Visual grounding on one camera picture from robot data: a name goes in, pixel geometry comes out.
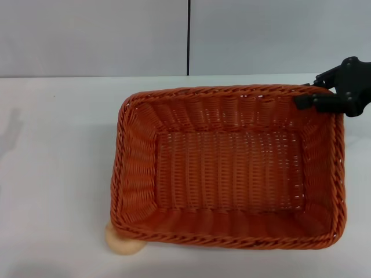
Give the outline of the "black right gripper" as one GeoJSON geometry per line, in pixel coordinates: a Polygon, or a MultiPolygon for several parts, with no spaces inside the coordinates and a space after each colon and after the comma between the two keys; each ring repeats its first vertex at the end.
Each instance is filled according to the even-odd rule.
{"type": "Polygon", "coordinates": [[[312,107],[319,113],[346,114],[356,117],[370,104],[370,62],[357,57],[343,60],[341,65],[316,76],[316,87],[335,87],[336,94],[302,94],[294,97],[299,110],[312,107]]]}

